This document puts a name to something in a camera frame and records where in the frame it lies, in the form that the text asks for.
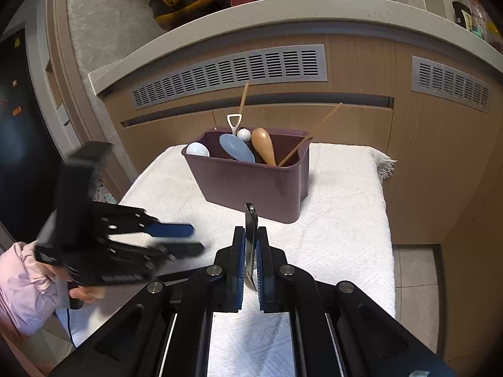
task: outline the white towel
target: white towel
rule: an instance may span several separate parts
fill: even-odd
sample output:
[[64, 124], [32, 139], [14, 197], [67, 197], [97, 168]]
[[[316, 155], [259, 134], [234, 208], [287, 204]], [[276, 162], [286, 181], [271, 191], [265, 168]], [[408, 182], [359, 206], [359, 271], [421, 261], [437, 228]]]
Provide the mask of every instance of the white towel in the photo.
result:
[[[229, 246], [243, 212], [204, 200], [180, 154], [167, 149], [138, 177], [123, 205], [138, 206], [161, 221], [190, 222], [206, 251], [198, 258], [170, 262], [165, 273], [213, 262], [218, 249]], [[310, 145], [309, 194], [300, 218], [281, 224], [259, 218], [271, 246], [285, 251], [289, 263], [322, 282], [354, 282], [391, 316], [395, 315], [393, 255], [381, 181], [393, 161], [370, 147]], [[128, 243], [148, 244], [145, 234], [118, 236]], [[76, 344], [86, 339], [141, 286], [109, 288], [104, 302], [71, 313]], [[287, 314], [264, 314], [255, 292], [245, 287], [243, 309], [215, 313], [208, 376], [294, 375]]]

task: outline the white countertop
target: white countertop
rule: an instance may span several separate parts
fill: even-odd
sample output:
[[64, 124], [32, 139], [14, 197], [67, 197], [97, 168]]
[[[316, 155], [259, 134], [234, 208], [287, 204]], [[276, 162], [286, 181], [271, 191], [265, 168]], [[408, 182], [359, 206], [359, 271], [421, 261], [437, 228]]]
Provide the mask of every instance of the white countertop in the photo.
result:
[[503, 73], [503, 56], [446, 18], [388, 0], [260, 0], [199, 18], [167, 32], [124, 59], [89, 73], [95, 94], [136, 69], [185, 46], [264, 25], [313, 20], [394, 26], [446, 41]]

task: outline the black pot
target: black pot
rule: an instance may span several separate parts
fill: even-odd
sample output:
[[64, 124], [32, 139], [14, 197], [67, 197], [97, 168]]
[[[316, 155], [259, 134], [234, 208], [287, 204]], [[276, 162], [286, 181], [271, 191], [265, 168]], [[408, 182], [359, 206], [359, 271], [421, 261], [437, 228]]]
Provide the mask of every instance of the black pot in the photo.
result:
[[[198, 0], [180, 0], [174, 6], [169, 6], [162, 0], [150, 0], [148, 6], [152, 10], [154, 18], [158, 18], [162, 15], [172, 14], [176, 11], [180, 11]], [[163, 30], [170, 31], [177, 26], [185, 24], [186, 22], [192, 21], [196, 18], [203, 17], [207, 14], [211, 14], [216, 11], [223, 10], [224, 8], [230, 7], [230, 0], [211, 0], [211, 2], [203, 7], [198, 7], [195, 10], [183, 10], [183, 15], [176, 16], [173, 21], [168, 19], [162, 23], [158, 21], [159, 26]]]

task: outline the wooden chopstick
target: wooden chopstick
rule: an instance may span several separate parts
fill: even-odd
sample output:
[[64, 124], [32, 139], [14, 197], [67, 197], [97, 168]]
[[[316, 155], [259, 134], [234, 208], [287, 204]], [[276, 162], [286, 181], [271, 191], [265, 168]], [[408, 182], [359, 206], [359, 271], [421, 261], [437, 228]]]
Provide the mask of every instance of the wooden chopstick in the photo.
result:
[[333, 114], [334, 114], [334, 113], [335, 113], [335, 112], [336, 112], [336, 111], [337, 111], [337, 110], [338, 110], [338, 109], [342, 106], [342, 104], [343, 104], [342, 102], [339, 102], [339, 104], [338, 104], [338, 105], [336, 105], [336, 106], [334, 107], [334, 109], [332, 109], [332, 110], [329, 112], [329, 114], [328, 114], [328, 115], [326, 115], [326, 116], [323, 118], [323, 120], [321, 120], [321, 122], [320, 122], [320, 123], [318, 123], [318, 124], [316, 125], [316, 127], [315, 127], [315, 128], [314, 128], [311, 132], [309, 132], [309, 134], [308, 134], [305, 138], [303, 138], [303, 139], [300, 141], [300, 143], [299, 143], [297, 146], [295, 146], [295, 147], [293, 148], [293, 150], [292, 150], [289, 154], [287, 154], [287, 156], [286, 156], [283, 160], [281, 160], [280, 164], [278, 164], [278, 167], [282, 167], [282, 166], [283, 166], [283, 165], [284, 165], [284, 164], [285, 164], [285, 163], [286, 163], [286, 162], [290, 159], [290, 157], [292, 157], [292, 156], [295, 154], [295, 152], [296, 152], [297, 150], [299, 150], [300, 146], [302, 146], [302, 144], [303, 144], [306, 140], [308, 140], [308, 139], [312, 139], [312, 137], [314, 136], [314, 134], [316, 133], [316, 131], [317, 131], [317, 130], [321, 127], [321, 125], [322, 125], [322, 124], [324, 124], [327, 120], [329, 120], [329, 118], [330, 118], [330, 117], [331, 117], [331, 116], [332, 116], [332, 115], [333, 115]]
[[238, 113], [243, 114], [243, 108], [245, 107], [246, 95], [248, 95], [248, 87], [250, 86], [250, 80], [246, 81], [245, 89], [243, 89], [243, 95], [241, 96], [240, 111]]

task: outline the hand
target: hand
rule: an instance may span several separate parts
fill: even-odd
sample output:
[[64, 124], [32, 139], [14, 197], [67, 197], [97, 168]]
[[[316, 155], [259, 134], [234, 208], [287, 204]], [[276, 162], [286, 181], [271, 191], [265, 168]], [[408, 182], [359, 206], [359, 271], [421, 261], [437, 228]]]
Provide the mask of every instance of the hand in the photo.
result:
[[[45, 273], [57, 276], [63, 281], [71, 281], [69, 273], [62, 266], [52, 266], [39, 262], [37, 262], [37, 264]], [[96, 299], [103, 299], [105, 297], [105, 287], [83, 287], [79, 285], [78, 287], [70, 289], [69, 296], [74, 299], [80, 299], [84, 303], [89, 304], [96, 301]]]
[[69, 295], [71, 298], [80, 299], [84, 303], [93, 303], [96, 299], [105, 297], [105, 287], [83, 287], [78, 286], [70, 289]]

